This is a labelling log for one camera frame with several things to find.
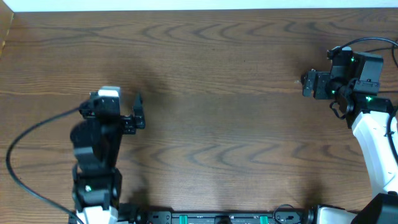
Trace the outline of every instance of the wood grain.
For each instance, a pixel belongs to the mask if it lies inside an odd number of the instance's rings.
[[[396,9],[20,13],[0,63],[0,158],[25,128],[117,85],[125,113],[142,93],[147,118],[145,130],[123,137],[122,202],[360,210],[371,199],[361,149],[328,101],[301,96],[298,80],[328,70],[326,50],[336,45],[396,38],[397,22]],[[382,90],[395,91],[397,69],[389,51],[380,54]],[[12,155],[25,183],[70,209],[68,137],[79,120],[37,130]],[[0,223],[66,223],[18,189],[4,163],[0,172]]]

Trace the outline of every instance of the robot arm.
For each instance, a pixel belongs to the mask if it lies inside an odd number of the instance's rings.
[[[372,186],[372,198],[378,193],[398,192],[398,166],[387,139],[390,114],[361,112],[353,123],[353,134],[361,146]],[[398,146],[397,120],[393,118],[391,134]]]
[[[145,128],[141,97],[130,116],[120,115],[119,101],[119,87],[104,86],[90,93],[89,101],[80,106],[85,120],[70,134],[78,161],[73,168],[72,197],[76,214],[85,224],[118,221],[122,175],[115,165],[122,135]]]
[[[330,108],[339,119],[346,120],[361,146],[373,200],[357,215],[340,208],[318,206],[314,209],[314,223],[395,223],[398,156],[389,144],[388,135],[398,145],[398,133],[395,118],[391,132],[387,132],[387,121],[394,110],[391,101],[377,97],[383,59],[353,52],[349,47],[328,57],[332,60],[330,72],[312,70],[302,77],[303,96],[310,96],[313,90],[316,100],[334,100]]]

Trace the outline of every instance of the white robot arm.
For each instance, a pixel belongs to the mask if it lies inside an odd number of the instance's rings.
[[[394,147],[398,146],[397,120],[392,117],[395,111],[391,101],[377,97],[383,59],[353,52],[349,47],[336,47],[328,52],[328,58],[332,60],[330,72],[312,70],[302,77],[303,96],[313,90],[316,100],[334,100],[330,108],[339,119],[346,120],[361,146],[373,200],[358,215],[318,206],[315,223],[398,223],[398,155]],[[342,115],[335,105],[340,106]]]

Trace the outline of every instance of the black wire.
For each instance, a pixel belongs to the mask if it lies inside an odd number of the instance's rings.
[[[281,207],[290,207],[290,208],[293,208],[294,209],[294,207],[293,206],[291,206],[291,205],[289,205],[289,204],[282,204],[282,205],[279,205],[275,210],[274,210],[274,212],[272,213],[272,218],[274,219],[274,221],[275,222],[277,222],[278,224],[282,224],[278,219],[276,219],[276,217],[275,217],[275,214],[276,214],[276,211],[278,211],[278,209],[280,209]],[[299,213],[297,213],[296,212],[296,214],[298,215],[298,217],[300,217],[300,221],[298,221],[297,223],[293,223],[293,224],[299,224],[300,222],[301,222],[301,215],[299,214]]]
[[[371,53],[371,52],[376,52],[376,51],[380,51],[380,50],[391,50],[391,47],[381,47],[381,48],[378,48],[378,49],[367,50],[365,52],[366,53]]]
[[[391,47],[391,56],[392,56],[392,59],[393,59],[395,65],[396,65],[397,68],[398,68],[398,63],[397,63],[397,59],[396,59],[395,51],[394,51],[395,46],[396,46],[396,45],[393,45],[393,46]],[[388,138],[388,141],[389,141],[389,144],[390,144],[390,148],[391,148],[392,154],[394,155],[394,158],[396,159],[396,162],[398,163],[398,154],[397,154],[397,151],[396,151],[396,147],[395,147],[395,145],[394,145],[394,142],[393,142],[393,140],[392,140],[392,135],[393,135],[393,133],[391,132],[391,123],[392,123],[392,119],[396,117],[397,111],[398,111],[398,106],[397,106],[397,107],[393,110],[393,112],[390,114],[390,117],[388,117],[388,121],[387,121],[387,133],[386,133],[386,135],[387,135],[387,138]]]
[[[347,46],[349,46],[351,44],[355,44],[355,43],[358,43],[358,42],[361,42],[361,41],[365,41],[365,40],[385,41],[385,42],[391,43],[391,44],[393,44],[393,45],[398,47],[398,44],[396,42],[394,42],[393,40],[387,39],[387,38],[382,38],[382,37],[364,37],[364,38],[359,38],[359,39],[353,40],[351,42],[348,42],[347,44],[332,50],[332,52],[333,52],[333,54],[338,54],[338,53],[341,52],[341,50],[343,50],[343,48],[345,48],[345,47],[347,47]]]
[[[71,217],[75,218],[80,224],[84,224],[82,220],[79,219],[79,217],[77,217],[77,215],[75,215],[73,212],[69,211],[69,209],[65,208],[64,206],[58,204],[57,202],[54,202],[53,200],[50,200],[42,195],[40,195],[39,193],[35,192],[34,190],[32,190],[30,187],[28,187],[26,184],[24,184],[17,176],[17,174],[14,172],[14,170],[11,167],[11,152],[14,149],[14,147],[16,146],[16,144],[23,138],[25,137],[27,134],[29,134],[31,131],[35,130],[36,128],[47,124],[49,122],[55,121],[56,119],[62,118],[64,116],[68,116],[76,111],[79,110],[80,107],[74,108],[70,111],[66,111],[62,114],[56,115],[52,118],[46,119],[44,121],[41,121],[33,126],[31,126],[30,128],[26,129],[23,133],[21,133],[17,138],[15,138],[15,140],[13,140],[13,142],[11,143],[11,145],[8,147],[7,150],[7,156],[6,156],[6,165],[7,165],[7,170],[8,173],[10,173],[10,176],[14,179],[15,183],[22,187],[24,190],[26,190],[28,193],[30,193],[31,195],[37,197],[38,199],[41,199],[44,202],[47,202],[48,204],[50,204],[51,206],[67,213],[68,215],[70,215]]]

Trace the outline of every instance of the wooden table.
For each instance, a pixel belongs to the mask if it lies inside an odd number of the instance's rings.
[[[103,85],[122,87],[124,113],[138,91],[144,98],[147,128],[121,144],[121,202],[362,209],[371,188],[361,149],[330,101],[302,96],[299,79],[330,69],[327,49],[364,36],[396,38],[397,10],[18,13],[0,62],[0,223],[67,222],[12,181],[6,148]],[[382,90],[396,90],[390,51],[380,54]],[[79,121],[74,114],[38,129],[12,155],[25,183],[70,209],[69,133]]]

